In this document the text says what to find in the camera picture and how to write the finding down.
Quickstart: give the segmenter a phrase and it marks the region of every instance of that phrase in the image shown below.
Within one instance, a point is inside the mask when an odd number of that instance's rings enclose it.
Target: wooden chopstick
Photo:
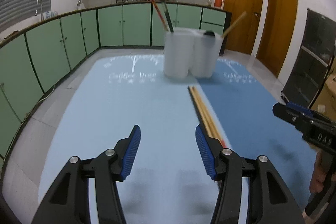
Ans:
[[[235,28],[235,26],[241,21],[241,20],[243,20],[243,18],[245,17],[245,16],[247,16],[247,12],[246,11],[244,11],[232,24],[231,24],[231,26],[230,27],[228,27],[226,30],[225,30],[225,32],[222,34],[222,36],[221,36],[221,38],[224,38],[224,37],[226,37],[228,34],[229,34],[229,32],[231,32],[234,28]]]
[[[221,134],[218,132],[216,124],[215,124],[210,112],[208,111],[205,103],[203,102],[202,97],[200,96],[198,90],[196,89],[195,86],[189,86],[188,90],[189,90],[190,95],[191,95],[191,97],[194,101],[194,106],[195,106],[197,112],[199,113],[200,122],[204,125],[208,136],[211,137],[211,138],[218,139],[221,142],[222,146],[225,148],[226,144],[225,144],[223,138],[221,137]]]

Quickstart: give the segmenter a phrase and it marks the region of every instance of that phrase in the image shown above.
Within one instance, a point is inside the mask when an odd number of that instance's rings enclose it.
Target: drawer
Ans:
[[[213,32],[218,33],[219,35],[222,35],[223,31],[224,31],[224,27],[223,26],[219,26],[219,25],[215,25],[215,24],[210,24],[210,23],[202,22],[202,24],[201,24],[201,30],[213,31]]]
[[[203,8],[203,16],[202,16],[203,22],[224,26],[225,18],[226,18],[226,12],[213,10],[209,8]]]

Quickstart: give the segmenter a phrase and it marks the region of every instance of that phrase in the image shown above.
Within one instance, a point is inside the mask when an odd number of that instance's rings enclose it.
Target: kitchen counter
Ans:
[[[113,6],[120,6],[120,5],[141,4],[141,3],[151,3],[151,2],[150,1],[139,1],[139,2],[127,2],[127,3],[115,3],[115,4],[109,4],[109,5],[99,6],[99,7],[88,8],[88,9],[74,10],[74,11],[67,12],[67,13],[64,13],[64,14],[61,14],[61,15],[57,15],[55,17],[51,17],[51,18],[45,19],[43,21],[37,22],[37,23],[35,23],[33,25],[30,25],[30,26],[26,27],[25,29],[22,29],[22,30],[20,30],[20,31],[18,31],[16,33],[13,33],[12,35],[8,36],[6,39],[4,39],[3,41],[0,42],[0,48],[2,48],[4,45],[6,45],[7,43],[9,43],[10,41],[12,41],[13,39],[15,39],[16,37],[22,35],[23,33],[27,32],[27,31],[29,31],[31,29],[34,29],[35,27],[43,25],[44,23],[53,21],[55,19],[59,19],[59,18],[65,17],[65,16],[77,14],[77,13],[80,13],[80,12],[90,11],[90,10],[96,10],[96,9],[113,7]],[[206,6],[206,5],[195,4],[195,3],[185,3],[185,2],[178,2],[178,1],[166,1],[166,3],[167,4],[190,5],[190,6],[208,8],[208,9],[212,9],[212,10],[219,10],[219,11],[222,11],[222,12],[229,13],[228,11],[225,11],[225,10],[220,9],[220,8],[209,7],[209,6]]]

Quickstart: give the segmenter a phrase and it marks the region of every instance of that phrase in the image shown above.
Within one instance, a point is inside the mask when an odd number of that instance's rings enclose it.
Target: blue mat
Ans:
[[[316,153],[292,125],[274,117],[274,97],[237,62],[217,62],[213,76],[199,79],[234,149],[242,157],[266,155],[300,208],[307,204]]]

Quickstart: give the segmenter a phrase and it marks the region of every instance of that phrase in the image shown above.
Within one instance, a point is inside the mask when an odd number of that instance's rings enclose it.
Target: cabinet door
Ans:
[[[149,3],[123,6],[124,45],[150,45],[151,7]]]
[[[65,50],[70,63],[70,68],[73,69],[86,57],[81,15],[73,14],[62,17],[61,19],[62,32]]]
[[[20,35],[0,49],[0,83],[21,121],[43,96],[31,65],[25,36]]]
[[[176,4],[167,4],[170,20],[172,21],[173,27],[175,27],[176,20]],[[164,15],[162,5],[159,5],[161,14]],[[152,46],[163,46],[164,45],[164,29],[162,22],[153,7],[153,21],[152,21]]]
[[[12,139],[18,128],[20,121],[14,114],[8,104],[2,90],[0,89],[0,154],[6,155],[7,149],[10,146]]]
[[[224,27],[219,26],[219,25],[215,25],[215,24],[202,22],[201,30],[213,31],[213,32],[218,33],[219,35],[222,35],[223,31],[224,31]]]
[[[202,8],[179,5],[177,8],[177,27],[199,29],[201,23]]]
[[[81,12],[81,17],[86,53],[90,54],[99,47],[96,10]]]
[[[224,26],[226,13],[209,8],[203,8],[202,22]]]
[[[70,72],[59,19],[26,33],[31,58],[44,91]]]
[[[101,46],[122,46],[122,6],[98,10],[99,34]]]

